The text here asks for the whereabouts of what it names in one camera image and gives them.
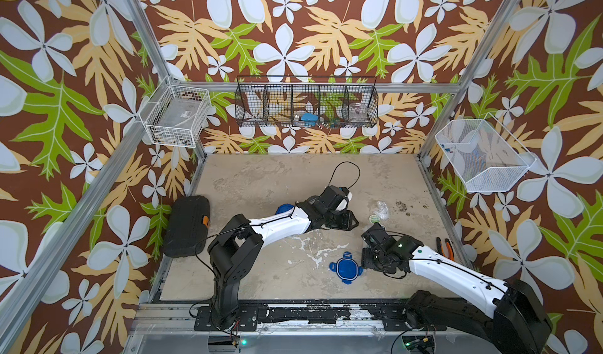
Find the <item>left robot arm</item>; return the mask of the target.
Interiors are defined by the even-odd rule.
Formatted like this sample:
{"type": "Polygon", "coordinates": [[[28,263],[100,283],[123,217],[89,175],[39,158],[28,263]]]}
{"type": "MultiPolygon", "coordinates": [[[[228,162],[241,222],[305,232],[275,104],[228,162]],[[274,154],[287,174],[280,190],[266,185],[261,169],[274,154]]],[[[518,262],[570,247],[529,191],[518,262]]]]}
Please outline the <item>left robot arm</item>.
{"type": "Polygon", "coordinates": [[[265,218],[237,214],[208,245],[214,274],[210,323],[225,330],[239,314],[240,281],[254,266],[261,250],[290,236],[326,229],[351,231],[359,223],[349,204],[353,194],[345,187],[328,185],[320,195],[295,203],[290,209],[265,218]]]}

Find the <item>clear jar blue lid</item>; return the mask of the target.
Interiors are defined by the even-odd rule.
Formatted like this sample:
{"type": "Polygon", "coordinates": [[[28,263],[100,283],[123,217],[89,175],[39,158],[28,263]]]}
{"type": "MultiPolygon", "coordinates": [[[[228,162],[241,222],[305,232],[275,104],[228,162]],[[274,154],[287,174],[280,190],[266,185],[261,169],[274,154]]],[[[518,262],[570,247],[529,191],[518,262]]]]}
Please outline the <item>clear jar blue lid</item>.
{"type": "Polygon", "coordinates": [[[291,205],[291,204],[283,204],[281,206],[278,207],[276,214],[283,214],[286,213],[290,210],[292,210],[295,206],[291,205]]]}

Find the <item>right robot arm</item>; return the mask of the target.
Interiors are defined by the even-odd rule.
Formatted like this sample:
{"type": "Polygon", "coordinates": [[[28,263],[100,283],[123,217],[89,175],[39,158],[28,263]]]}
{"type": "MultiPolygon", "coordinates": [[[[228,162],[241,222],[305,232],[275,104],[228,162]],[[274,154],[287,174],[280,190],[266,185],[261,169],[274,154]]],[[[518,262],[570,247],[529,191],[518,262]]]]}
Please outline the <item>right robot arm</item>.
{"type": "Polygon", "coordinates": [[[364,268],[387,276],[398,271],[418,275],[456,295],[452,300],[415,292],[402,313],[408,327],[450,327],[491,342],[501,353],[543,352],[553,324],[526,282],[507,283],[475,272],[411,236],[395,238],[379,225],[362,239],[364,268]]]}

